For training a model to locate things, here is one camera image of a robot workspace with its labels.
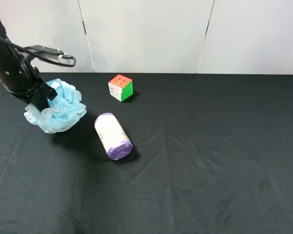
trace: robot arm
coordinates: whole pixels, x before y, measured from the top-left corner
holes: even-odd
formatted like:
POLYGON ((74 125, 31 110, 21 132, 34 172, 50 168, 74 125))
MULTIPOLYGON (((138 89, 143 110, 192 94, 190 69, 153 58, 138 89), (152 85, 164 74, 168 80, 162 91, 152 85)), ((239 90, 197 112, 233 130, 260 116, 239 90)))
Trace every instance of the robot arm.
POLYGON ((0 21, 0 83, 11 95, 42 111, 49 107, 47 98, 53 100, 57 93, 40 78, 38 68, 30 64, 34 58, 58 66, 76 64, 73 56, 59 49, 40 45, 22 48, 13 44, 0 21))

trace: cylindrical container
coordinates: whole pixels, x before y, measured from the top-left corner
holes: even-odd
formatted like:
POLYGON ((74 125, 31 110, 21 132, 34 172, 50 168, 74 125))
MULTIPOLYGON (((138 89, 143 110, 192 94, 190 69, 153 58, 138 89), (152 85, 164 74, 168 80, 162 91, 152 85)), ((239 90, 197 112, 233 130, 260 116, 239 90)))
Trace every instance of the cylindrical container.
POLYGON ((112 113, 105 113, 97 117, 94 121, 94 128, 110 159, 119 160, 126 157, 132 150, 130 140, 112 113))

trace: green cube face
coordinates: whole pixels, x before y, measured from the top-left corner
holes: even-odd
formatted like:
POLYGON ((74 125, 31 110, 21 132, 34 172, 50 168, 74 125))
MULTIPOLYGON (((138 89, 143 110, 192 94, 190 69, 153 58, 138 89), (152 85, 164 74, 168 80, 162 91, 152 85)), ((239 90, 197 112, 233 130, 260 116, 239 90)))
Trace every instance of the green cube face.
POLYGON ((121 94, 121 101, 124 101, 126 98, 130 97, 131 95, 133 95, 132 81, 123 88, 122 94, 121 94))

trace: white wall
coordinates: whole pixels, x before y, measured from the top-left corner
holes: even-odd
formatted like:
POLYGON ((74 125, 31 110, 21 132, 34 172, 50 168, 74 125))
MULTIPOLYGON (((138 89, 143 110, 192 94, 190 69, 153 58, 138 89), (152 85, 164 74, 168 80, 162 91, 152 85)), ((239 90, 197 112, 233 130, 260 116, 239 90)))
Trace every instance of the white wall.
POLYGON ((195 73, 213 0, 80 0, 96 72, 195 73))
POLYGON ((73 68, 35 59, 41 72, 93 72, 77 0, 0 0, 0 19, 13 43, 60 48, 77 59, 73 68))
MULTIPOLYGON (((80 0, 96 72, 293 74, 293 0, 80 0)), ((78 0, 0 0, 9 38, 93 72, 78 0)))
POLYGON ((293 0, 216 0, 198 72, 293 74, 293 0))

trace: white cube face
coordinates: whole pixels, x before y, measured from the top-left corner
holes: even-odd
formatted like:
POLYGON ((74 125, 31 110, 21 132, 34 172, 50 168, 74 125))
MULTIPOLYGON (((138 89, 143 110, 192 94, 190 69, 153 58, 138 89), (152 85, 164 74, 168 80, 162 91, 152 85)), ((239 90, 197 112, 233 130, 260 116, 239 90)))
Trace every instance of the white cube face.
POLYGON ((118 101, 122 101, 121 94, 115 92, 109 92, 113 97, 115 97, 118 101))
POLYGON ((116 86, 114 84, 111 84, 111 83, 108 83, 108 87, 109 87, 110 90, 113 89, 118 93, 122 93, 122 91, 123 91, 122 88, 120 88, 120 87, 118 87, 118 86, 116 86))

